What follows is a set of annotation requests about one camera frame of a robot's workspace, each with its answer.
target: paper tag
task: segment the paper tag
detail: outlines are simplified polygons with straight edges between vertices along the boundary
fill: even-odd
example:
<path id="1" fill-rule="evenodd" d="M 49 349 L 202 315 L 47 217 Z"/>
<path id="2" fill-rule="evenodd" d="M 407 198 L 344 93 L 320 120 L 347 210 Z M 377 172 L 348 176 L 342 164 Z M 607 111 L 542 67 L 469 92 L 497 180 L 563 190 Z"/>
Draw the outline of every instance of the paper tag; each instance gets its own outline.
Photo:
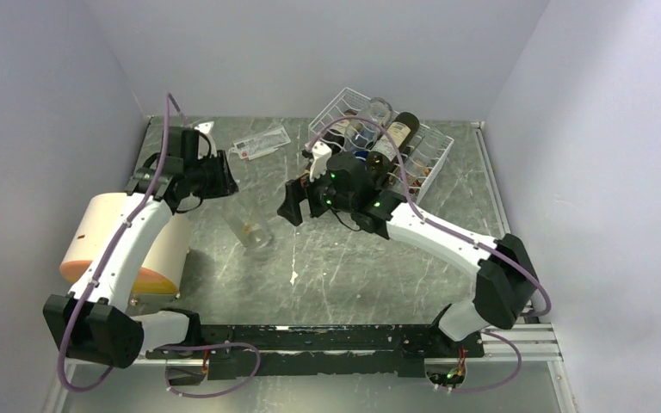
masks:
<path id="1" fill-rule="evenodd" d="M 290 143 L 284 126 L 278 126 L 268 131 L 250 135 L 232 142 L 233 152 L 241 159 L 252 159 L 259 154 L 269 153 L 280 146 Z"/>

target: cable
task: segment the cable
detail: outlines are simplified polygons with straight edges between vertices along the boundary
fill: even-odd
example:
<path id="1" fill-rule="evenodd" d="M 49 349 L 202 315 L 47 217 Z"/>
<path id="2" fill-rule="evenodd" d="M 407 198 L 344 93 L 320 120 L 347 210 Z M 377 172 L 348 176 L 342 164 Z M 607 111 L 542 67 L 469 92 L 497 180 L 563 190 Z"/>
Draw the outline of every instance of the cable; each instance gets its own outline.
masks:
<path id="1" fill-rule="evenodd" d="M 176 102 L 176 99 L 173 98 L 173 95 L 171 93 L 168 94 L 168 98 L 171 103 L 173 103 L 173 107 L 176 108 L 176 112 L 178 113 L 178 116 L 181 118 L 181 123 L 185 126 L 188 127 L 188 118 L 186 117 L 185 114 L 183 114 L 181 108 L 178 106 L 178 102 Z M 169 118 L 166 118 L 165 123 L 169 123 Z"/>
<path id="2" fill-rule="evenodd" d="M 521 266 L 521 264 L 519 264 L 518 262 L 515 262 L 512 259 L 508 258 L 508 256 L 506 256 L 502 252 L 497 251 L 495 248 L 492 248 L 492 247 L 490 247 L 490 246 L 488 246 L 484 243 L 478 243 L 473 238 L 468 237 L 467 235 L 461 234 L 461 233 L 459 233 L 459 232 L 457 232 L 457 231 L 455 231 L 451 228 L 447 228 L 445 225 L 439 224 L 439 223 L 437 223 L 437 222 L 435 222 L 431 219 L 427 219 L 422 215 L 422 212 L 419 211 L 419 208 L 417 208 L 417 205 L 411 199 L 411 195 L 409 194 L 409 183 L 406 180 L 406 169 L 404 167 L 404 159 L 401 156 L 401 152 L 399 151 L 396 143 L 394 143 L 394 139 L 392 139 L 392 136 L 389 134 L 389 132 L 382 125 L 380 125 L 378 122 L 376 122 L 374 120 L 366 119 L 362 116 L 356 116 L 356 115 L 346 115 L 346 116 L 341 116 L 341 117 L 335 118 L 330 123 L 325 125 L 323 127 L 323 129 L 321 129 L 320 132 L 318 132 L 318 134 L 315 135 L 315 137 L 313 137 L 310 140 L 310 143 L 308 144 L 308 147 L 312 148 L 315 145 L 315 143 L 318 142 L 320 137 L 324 136 L 325 133 L 328 132 L 328 130 L 331 128 L 331 126 L 333 126 L 336 123 L 338 123 L 340 121 L 343 121 L 343 120 L 360 120 L 360 121 L 363 121 L 363 122 L 367 122 L 368 124 L 377 127 L 384 134 L 384 136 L 389 141 L 389 143 L 391 144 L 392 148 L 394 149 L 394 151 L 396 152 L 396 155 L 397 155 L 397 163 L 398 163 L 399 168 L 401 169 L 401 174 L 400 174 L 401 175 L 401 181 L 402 181 L 402 185 L 404 186 L 404 191 L 402 191 L 403 195 L 406 198 L 407 203 L 409 204 L 409 208 L 424 223 L 429 224 L 429 225 L 435 227 L 436 229 L 438 229 L 440 231 L 446 232 L 447 234 L 452 235 L 453 237 L 457 237 L 458 239 L 461 239 L 462 241 L 465 241 L 466 243 L 469 243 L 474 247 L 480 248 L 480 249 L 490 253 L 491 255 L 495 256 L 496 258 L 500 259 L 501 261 L 503 261 L 503 262 L 507 263 L 508 265 L 510 265 L 511 267 L 515 268 L 516 271 L 521 273 L 526 278 L 526 280 L 528 280 L 528 282 L 533 284 L 533 286 L 541 293 L 541 296 L 543 297 L 543 300 L 546 303 L 546 307 L 543 309 L 543 311 L 539 311 L 539 312 L 531 311 L 529 313 L 522 314 L 524 317 L 545 316 L 546 314 L 548 314 L 548 312 L 551 311 L 551 298 L 548 296 L 548 292 L 540 284 L 540 282 L 538 280 L 536 280 L 535 277 L 533 277 L 533 275 L 527 269 L 525 269 L 524 267 Z"/>
<path id="3" fill-rule="evenodd" d="M 150 168 L 154 162 L 158 159 L 158 153 L 152 153 L 144 162 L 143 168 Z"/>
<path id="4" fill-rule="evenodd" d="M 508 340 L 507 338 L 500 336 L 496 333 L 491 333 L 490 331 L 480 331 L 480 333 L 485 334 L 486 336 L 497 338 L 501 342 L 508 344 L 510 348 L 513 349 L 513 352 L 516 353 L 516 368 L 513 369 L 513 373 L 509 374 L 508 377 L 498 381 L 493 385 L 483 385 L 481 387 L 475 387 L 472 389 L 452 389 L 453 393 L 480 393 L 482 391 L 497 389 L 498 387 L 502 387 L 510 383 L 510 381 L 515 379 L 518 373 L 521 372 L 521 367 L 523 367 L 523 356 L 521 355 L 521 350 L 519 350 L 518 347 L 516 347 L 516 345 L 513 344 L 511 340 Z"/>
<path id="5" fill-rule="evenodd" d="M 226 390 L 217 391 L 215 393 L 209 393 L 209 394 L 193 394 L 193 393 L 185 393 L 183 391 L 178 391 L 172 385 L 170 385 L 169 369 L 166 368 L 166 371 L 164 373 L 164 378 L 166 380 L 166 391 L 170 391 L 171 393 L 177 395 L 180 398 L 217 398 L 219 396 L 224 396 L 227 393 L 231 393 L 232 391 L 238 390 L 244 387 L 245 385 L 247 385 L 257 375 L 257 371 L 259 371 L 260 369 L 260 350 L 257 349 L 257 347 L 247 342 L 226 342 L 224 344 L 212 344 L 207 346 L 190 346 L 190 347 L 163 346 L 161 348 L 157 348 L 159 350 L 173 350 L 173 351 L 202 351 L 202 350 L 221 350 L 232 347 L 248 348 L 255 353 L 256 356 L 255 368 L 252 369 L 252 373 L 250 373 L 250 375 L 247 376 L 247 378 L 245 378 L 241 382 L 237 383 L 236 385 L 233 385 L 232 387 Z"/>
<path id="6" fill-rule="evenodd" d="M 59 357 L 57 358 L 57 377 L 59 378 L 59 382 L 62 384 L 62 386 L 68 391 L 74 391 L 74 392 L 90 391 L 95 387 L 99 386 L 103 382 L 103 380 L 105 380 L 105 378 L 108 377 L 108 374 L 110 374 L 110 372 L 113 371 L 112 367 L 108 367 L 105 370 L 105 372 L 97 379 L 97 381 L 91 385 L 87 385 L 84 387 L 73 385 L 67 379 L 67 376 L 65 374 L 65 360 L 67 358 L 67 347 L 69 347 L 70 345 L 70 338 L 72 336 L 72 331 L 75 329 L 75 324 L 77 323 L 77 317 L 80 311 L 82 310 L 84 303 L 87 301 L 87 298 L 92 293 L 92 290 L 95 288 L 95 285 L 100 280 L 102 271 L 108 265 L 108 260 L 110 259 L 111 255 L 113 255 L 113 252 L 115 251 L 115 248 L 117 247 L 120 238 L 123 236 L 123 233 L 125 233 L 128 226 L 130 226 L 130 224 L 133 222 L 135 217 L 138 216 L 138 214 L 143 210 L 145 205 L 148 203 L 148 200 L 151 198 L 151 194 L 153 194 L 153 189 L 155 189 L 156 185 L 158 184 L 158 178 L 161 176 L 161 172 L 163 172 L 164 170 L 166 154 L 168 153 L 168 147 L 169 147 L 168 137 L 169 137 L 169 120 L 170 120 L 170 102 L 173 102 L 174 106 L 176 107 L 176 110 L 178 110 L 179 112 L 181 110 L 178 108 L 178 105 L 176 104 L 176 101 L 174 100 L 171 93 L 167 93 L 165 120 L 164 120 L 164 135 L 163 137 L 161 137 L 161 151 L 160 151 L 160 156 L 158 157 L 158 166 L 156 167 L 155 174 L 153 174 L 151 183 L 148 185 L 148 189 L 145 191 L 145 194 L 143 195 L 143 199 L 141 199 L 140 203 L 135 207 L 135 209 L 133 209 L 127 215 L 125 221 L 118 227 L 117 231 L 115 231 L 115 234 L 113 234 L 113 237 L 110 238 L 110 241 L 108 242 L 108 246 L 105 248 L 104 254 L 102 254 L 100 261 L 97 263 L 95 267 L 95 271 L 92 274 L 92 280 L 87 285 L 82 295 L 80 295 L 79 299 L 77 300 L 77 303 L 75 304 L 75 307 L 72 310 L 72 314 L 70 315 L 70 319 L 67 321 L 65 332 L 62 335 L 62 341 L 59 344 Z"/>
<path id="7" fill-rule="evenodd" d="M 194 211 L 194 210 L 196 210 L 196 209 L 199 209 L 199 207 L 200 207 L 201 204 L 203 204 L 203 203 L 204 203 L 203 198 L 199 198 L 199 204 L 198 204 L 197 206 L 193 206 L 193 207 L 191 207 L 191 208 L 189 208 L 189 209 L 182 209 L 182 210 L 178 210 L 178 209 L 177 209 L 177 210 L 176 210 L 176 213 L 190 213 L 191 211 Z"/>
<path id="8" fill-rule="evenodd" d="M 341 217 L 338 216 L 338 211 L 336 211 L 335 209 L 333 209 L 333 208 L 328 208 L 328 209 L 330 209 L 330 211 L 333 213 L 333 215 L 336 215 L 336 218 L 338 218 L 338 222 L 340 222 L 341 225 L 343 225 L 343 226 L 345 226 L 346 228 L 352 230 L 353 232 L 358 232 L 358 231 L 361 230 L 361 228 L 352 228 L 350 225 L 348 225 L 348 224 L 346 224 L 345 222 L 343 222 L 343 220 L 341 219 Z"/>
<path id="9" fill-rule="evenodd" d="M 166 367 L 166 370 L 169 370 L 169 371 L 174 370 L 174 371 L 177 371 L 177 372 L 180 372 L 180 373 L 187 374 L 189 376 L 201 377 L 202 379 L 204 377 L 206 377 L 206 374 L 204 374 L 204 373 L 196 373 L 196 372 L 192 372 L 192 371 L 189 371 L 185 368 L 180 368 L 180 367 L 168 366 L 168 367 Z"/>
<path id="10" fill-rule="evenodd" d="M 207 141 L 207 144 L 209 145 L 209 153 L 212 154 L 212 157 L 217 157 L 216 142 L 214 142 L 214 138 L 211 133 L 206 135 L 204 132 L 199 131 L 199 135 L 204 138 L 205 141 Z"/>

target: bottle rack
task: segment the bottle rack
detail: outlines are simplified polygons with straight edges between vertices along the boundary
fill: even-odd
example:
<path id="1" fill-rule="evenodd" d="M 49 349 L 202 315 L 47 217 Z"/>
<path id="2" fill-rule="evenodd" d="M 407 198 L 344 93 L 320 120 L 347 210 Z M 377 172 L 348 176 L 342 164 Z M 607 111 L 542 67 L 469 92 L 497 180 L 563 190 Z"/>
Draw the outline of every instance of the bottle rack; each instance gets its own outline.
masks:
<path id="1" fill-rule="evenodd" d="M 310 136 L 318 134 L 327 124 L 334 119 L 343 116 L 343 113 L 348 110 L 355 112 L 365 108 L 371 99 L 364 96 L 353 89 L 345 88 L 338 94 L 329 104 L 323 109 L 318 116 L 308 126 L 308 133 Z M 398 112 L 395 110 L 393 118 L 396 117 Z M 337 145 L 332 142 L 327 142 L 328 145 Z M 411 139 L 409 147 L 411 152 L 409 155 L 402 154 L 404 167 L 407 173 L 407 182 L 409 183 L 409 190 L 411 198 L 415 202 L 420 202 L 427 193 L 429 186 L 435 180 L 440 169 L 444 165 L 444 161 L 452 148 L 454 139 L 446 136 L 433 127 L 424 124 L 419 126 L 419 130 Z M 396 169 L 389 174 L 392 176 L 389 181 L 389 188 L 401 194 L 402 182 L 401 171 Z"/>

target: label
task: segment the label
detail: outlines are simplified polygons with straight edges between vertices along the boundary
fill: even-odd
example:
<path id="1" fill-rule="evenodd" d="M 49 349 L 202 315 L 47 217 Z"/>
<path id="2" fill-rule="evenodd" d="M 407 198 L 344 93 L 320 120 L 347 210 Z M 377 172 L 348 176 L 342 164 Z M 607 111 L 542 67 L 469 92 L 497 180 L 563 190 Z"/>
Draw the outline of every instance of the label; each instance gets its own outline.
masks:
<path id="1" fill-rule="evenodd" d="M 233 151 L 242 159 L 253 158 L 262 153 L 270 153 L 280 146 L 290 143 L 284 126 L 248 136 L 232 143 Z"/>
<path id="2" fill-rule="evenodd" d="M 389 135 L 392 136 L 392 139 L 394 139 L 394 143 L 397 145 L 397 147 L 399 147 L 404 142 L 404 139 L 407 137 L 407 135 L 409 135 L 411 129 L 403 123 L 394 122 L 391 126 L 389 126 L 387 131 L 389 132 Z M 397 157 L 397 152 L 394 151 L 392 144 L 389 143 L 388 138 L 384 134 L 379 136 L 379 140 L 376 142 L 376 145 L 374 145 L 374 148 L 371 151 L 377 151 L 392 162 L 394 158 Z"/>
<path id="3" fill-rule="evenodd" d="M 343 136 L 346 133 L 346 128 L 349 127 L 350 120 L 344 119 L 341 120 L 340 122 L 334 124 L 333 126 L 330 127 L 330 131 L 334 135 L 340 135 Z"/>

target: white wall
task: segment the white wall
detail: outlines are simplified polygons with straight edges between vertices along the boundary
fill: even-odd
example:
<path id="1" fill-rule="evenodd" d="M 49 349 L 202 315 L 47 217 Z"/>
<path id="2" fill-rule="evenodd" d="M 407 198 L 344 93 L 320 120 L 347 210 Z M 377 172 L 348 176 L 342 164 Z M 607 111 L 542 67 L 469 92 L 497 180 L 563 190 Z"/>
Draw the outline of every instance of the white wall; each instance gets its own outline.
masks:
<path id="1" fill-rule="evenodd" d="M 0 412 L 39 411 L 41 307 L 91 196 L 122 188 L 145 119 L 81 0 L 0 2 Z"/>
<path id="2" fill-rule="evenodd" d="M 661 0 L 552 0 L 486 136 L 580 410 L 661 411 Z"/>
<path id="3" fill-rule="evenodd" d="M 315 116 L 344 87 L 482 120 L 547 0 L 87 0 L 143 109 Z"/>

